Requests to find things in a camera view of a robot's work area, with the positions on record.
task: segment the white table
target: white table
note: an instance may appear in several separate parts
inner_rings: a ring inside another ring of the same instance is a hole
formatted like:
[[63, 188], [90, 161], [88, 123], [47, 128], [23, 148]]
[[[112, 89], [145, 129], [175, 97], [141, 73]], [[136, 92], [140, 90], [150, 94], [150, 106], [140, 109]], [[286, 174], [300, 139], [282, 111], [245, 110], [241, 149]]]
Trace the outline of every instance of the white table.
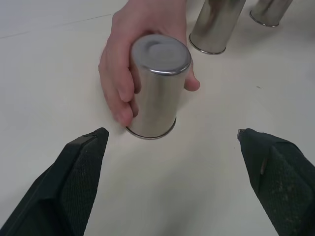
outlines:
[[[224, 54], [189, 46], [198, 92], [156, 141], [112, 120], [97, 65], [126, 0], [0, 2], [0, 225], [64, 145], [105, 127], [110, 139], [87, 236], [276, 236], [236, 139], [240, 128], [297, 144], [315, 164], [315, 18], [296, 0], [279, 27], [248, 16]], [[188, 31], [202, 5], [189, 3]]]

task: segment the stainless steel cup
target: stainless steel cup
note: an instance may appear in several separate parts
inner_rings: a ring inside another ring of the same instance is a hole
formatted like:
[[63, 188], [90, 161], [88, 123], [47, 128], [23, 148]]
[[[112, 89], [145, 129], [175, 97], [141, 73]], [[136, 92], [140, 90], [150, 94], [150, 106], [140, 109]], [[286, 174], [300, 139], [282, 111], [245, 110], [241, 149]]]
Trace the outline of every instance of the stainless steel cup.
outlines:
[[197, 50], [217, 55], [226, 45], [246, 0], [206, 0], [189, 36]]
[[276, 27], [291, 3], [292, 0], [259, 0], [250, 16], [263, 26]]
[[130, 71], [141, 90], [135, 95], [139, 112], [127, 127], [130, 133], [157, 139], [172, 130], [190, 64], [189, 50], [174, 38], [151, 34], [134, 43]]

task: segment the white tabletop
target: white tabletop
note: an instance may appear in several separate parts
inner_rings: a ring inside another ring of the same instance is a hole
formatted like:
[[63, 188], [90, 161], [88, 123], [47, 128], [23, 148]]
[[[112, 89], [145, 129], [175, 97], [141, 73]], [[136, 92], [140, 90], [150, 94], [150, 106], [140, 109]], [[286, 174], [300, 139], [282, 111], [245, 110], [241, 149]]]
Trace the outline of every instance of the white tabletop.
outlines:
[[222, 55], [189, 45], [201, 88], [183, 93], [174, 130], [155, 141], [119, 127], [100, 87], [99, 57], [125, 2], [1, 1], [0, 226], [66, 143], [105, 127], [86, 236], [276, 236], [236, 135], [282, 137], [315, 164], [315, 2], [294, 1], [271, 29], [248, 16], [248, 0]]

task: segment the cup base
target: cup base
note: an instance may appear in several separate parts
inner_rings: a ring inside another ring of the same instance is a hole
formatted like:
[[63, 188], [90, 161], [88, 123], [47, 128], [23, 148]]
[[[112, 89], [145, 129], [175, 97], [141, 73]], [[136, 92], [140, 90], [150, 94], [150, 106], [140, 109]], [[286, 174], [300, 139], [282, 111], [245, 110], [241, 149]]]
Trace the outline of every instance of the cup base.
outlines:
[[133, 136], [139, 138], [139, 139], [145, 139], [145, 140], [154, 140], [154, 139], [160, 139], [160, 138], [163, 138], [164, 136], [168, 135], [172, 129], [174, 128], [176, 124], [176, 119], [174, 120], [174, 123], [172, 124], [172, 126], [162, 135], [159, 135], [159, 136], [156, 136], [156, 137], [145, 137], [145, 136], [141, 136], [139, 134], [136, 134], [135, 132], [133, 132], [132, 130], [130, 130], [128, 127], [126, 127], [126, 130], [132, 134]]
[[219, 52], [219, 53], [210, 53], [210, 52], [206, 52], [206, 51], [203, 51], [201, 50], [200, 48], [198, 48], [196, 45], [194, 45], [194, 43], [191, 41], [191, 38], [190, 38], [191, 34], [189, 35], [189, 42], [190, 44], [195, 48], [197, 49], [198, 51], [202, 52], [202, 53], [205, 53], [205, 54], [209, 54], [209, 55], [220, 55], [222, 53], [225, 52], [226, 48], [224, 48], [224, 50], [222, 52]]
[[262, 25], [262, 26], [266, 26], [266, 27], [271, 27], [271, 28], [274, 28], [274, 27], [277, 27], [278, 25], [279, 25], [279, 23], [277, 24], [277, 25], [267, 25], [267, 24], [265, 24], [265, 23], [262, 23], [261, 21], [259, 21], [259, 20], [256, 20], [255, 18], [254, 18], [254, 16], [252, 16], [252, 11], [250, 11], [250, 17], [256, 22], [256, 23], [258, 23], [258, 24], [260, 24], [260, 25]]

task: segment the human hand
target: human hand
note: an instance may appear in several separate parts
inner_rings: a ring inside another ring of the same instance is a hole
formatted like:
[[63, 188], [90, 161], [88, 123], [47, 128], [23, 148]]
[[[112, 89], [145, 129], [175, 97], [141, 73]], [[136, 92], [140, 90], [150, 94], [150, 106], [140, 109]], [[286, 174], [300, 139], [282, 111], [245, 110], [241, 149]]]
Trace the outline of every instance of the human hand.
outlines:
[[[186, 0], [129, 0], [113, 16], [111, 34], [98, 66], [106, 102], [116, 121], [130, 125], [138, 114], [134, 94], [140, 86], [129, 70], [132, 44], [147, 34], [162, 34], [187, 45]], [[200, 83], [191, 67], [185, 89], [196, 91]]]

